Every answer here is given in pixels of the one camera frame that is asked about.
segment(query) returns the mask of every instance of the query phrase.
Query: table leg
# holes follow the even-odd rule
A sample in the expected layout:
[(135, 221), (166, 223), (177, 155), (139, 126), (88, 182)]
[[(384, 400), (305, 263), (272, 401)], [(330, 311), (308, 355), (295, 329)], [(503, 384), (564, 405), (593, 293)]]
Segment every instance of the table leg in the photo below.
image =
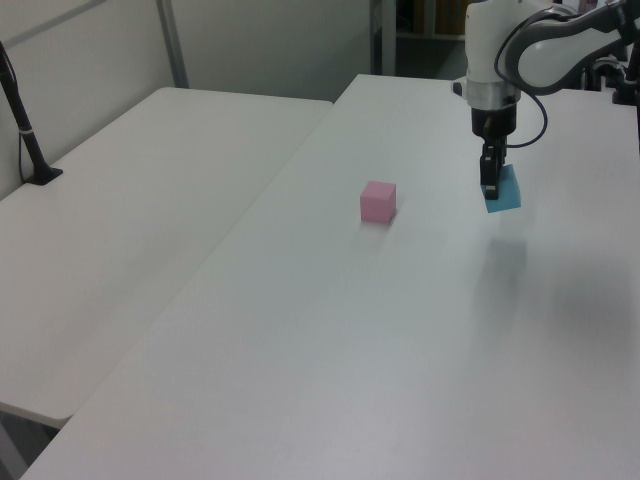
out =
[(27, 464), (0, 422), (0, 462), (15, 480), (27, 471)]

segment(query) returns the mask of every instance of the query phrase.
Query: black cable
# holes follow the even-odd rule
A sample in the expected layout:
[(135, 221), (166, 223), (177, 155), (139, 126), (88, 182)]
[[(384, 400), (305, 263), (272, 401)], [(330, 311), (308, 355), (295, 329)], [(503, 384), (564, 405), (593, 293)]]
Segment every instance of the black cable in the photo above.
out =
[(13, 83), (16, 86), (16, 89), (18, 88), (18, 77), (16, 75), (16, 71), (13, 69), (13, 64), (11, 63), (11, 59), (9, 59), (9, 55), (7, 55), (7, 51), (4, 49), (4, 45), (2, 45), (2, 42), (0, 42), (0, 51), (2, 53), (2, 56), (4, 57), (5, 61), (7, 62), (7, 65), (9, 65), (9, 70), (11, 71), (11, 78), (13, 79)]
[(24, 185), (24, 175), (22, 174), (22, 133), (18, 133), (18, 172), (20, 172), (20, 181)]
[[(546, 18), (549, 17), (542, 17), (540, 18), (540, 20), (544, 20)], [(542, 138), (542, 136), (545, 134), (545, 132), (547, 131), (547, 126), (549, 125), (549, 117), (547, 115), (547, 110), (544, 108), (544, 105), (542, 105), (542, 102), (540, 100), (538, 100), (538, 97), (536, 97), (534, 94), (530, 93), (529, 91), (527, 91), (527, 89), (522, 88), (521, 85), (518, 85), (516, 82), (514, 82), (513, 80), (509, 80), (506, 75), (504, 75), (501, 71), (500, 68), (498, 67), (498, 61), (500, 60), (500, 56), (502, 55), (502, 52), (504, 51), (505, 47), (507, 46), (507, 44), (509, 43), (509, 40), (511, 40), (513, 38), (513, 36), (518, 33), (518, 31), (524, 26), (525, 23), (527, 23), (529, 21), (529, 19), (524, 20), (523, 22), (520, 22), (520, 24), (513, 29), (513, 31), (507, 36), (507, 38), (505, 39), (505, 41), (502, 43), (502, 46), (500, 47), (500, 50), (498, 50), (498, 54), (496, 55), (496, 59), (493, 62), (493, 69), (496, 71), (496, 74), (505, 82), (510, 83), (511, 85), (513, 85), (514, 87), (520, 89), (521, 91), (523, 91), (524, 93), (526, 93), (527, 95), (529, 95), (529, 97), (531, 97), (531, 99), (536, 103), (536, 105), (538, 105), (538, 107), (540, 108), (540, 111), (542, 112), (542, 119), (543, 119), (543, 124), (542, 124), (542, 130), (540, 130), (540, 133), (533, 139), (533, 140), (529, 140), (528, 142), (525, 143), (519, 143), (517, 145), (506, 145), (507, 148), (524, 148), (524, 147), (528, 147), (529, 145), (533, 145), (534, 143), (536, 143), (538, 140), (540, 140)]]

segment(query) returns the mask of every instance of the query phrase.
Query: white wall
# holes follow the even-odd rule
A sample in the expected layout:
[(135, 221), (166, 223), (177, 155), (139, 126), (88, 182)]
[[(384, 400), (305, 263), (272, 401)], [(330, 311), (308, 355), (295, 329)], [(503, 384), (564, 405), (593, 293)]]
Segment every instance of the white wall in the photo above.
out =
[(370, 0), (173, 0), (191, 88), (335, 101), (370, 73)]
[[(69, 6), (80, 3), (65, 1)], [(2, 24), (11, 23), (7, 15), (12, 14), (23, 28), (32, 27), (25, 18), (29, 13), (41, 15), (37, 10), (43, 2), (0, 0)], [(108, 0), (9, 48), (7, 53), (48, 163), (151, 92), (173, 86), (154, 0)], [(0, 198), (3, 198), (20, 182), (16, 123), (4, 94), (0, 93), (0, 97)], [(23, 165), (30, 164), (24, 149), (23, 160)]]

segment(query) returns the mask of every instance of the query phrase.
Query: black stand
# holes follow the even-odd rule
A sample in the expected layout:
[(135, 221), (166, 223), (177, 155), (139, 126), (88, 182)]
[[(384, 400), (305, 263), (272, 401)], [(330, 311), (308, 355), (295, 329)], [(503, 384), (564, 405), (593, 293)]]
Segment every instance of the black stand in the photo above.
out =
[(2, 89), (4, 90), (9, 106), (13, 112), (13, 116), (18, 124), (18, 129), (24, 144), (27, 147), (31, 161), (33, 162), (33, 176), (25, 180), (26, 183), (33, 183), (35, 185), (46, 185), (54, 178), (62, 174), (62, 170), (59, 168), (52, 168), (47, 165), (40, 151), (40, 146), (36, 140), (36, 135), (33, 133), (33, 128), (29, 122), (29, 117), (24, 109), (20, 94), (18, 93), (18, 85), (13, 76), (7, 52), (0, 42), (0, 82), (2, 83)]

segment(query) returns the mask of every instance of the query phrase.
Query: blue block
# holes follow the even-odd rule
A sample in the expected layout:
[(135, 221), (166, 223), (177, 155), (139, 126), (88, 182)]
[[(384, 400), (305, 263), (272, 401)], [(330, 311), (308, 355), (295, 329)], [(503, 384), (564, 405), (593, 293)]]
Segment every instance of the blue block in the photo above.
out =
[[(512, 208), (520, 208), (520, 187), (516, 180), (516, 172), (513, 165), (504, 165), (500, 170), (500, 182), (498, 184), (500, 197), (498, 200), (486, 200), (487, 212), (495, 213)], [(484, 196), (484, 186), (482, 186), (482, 195)]]

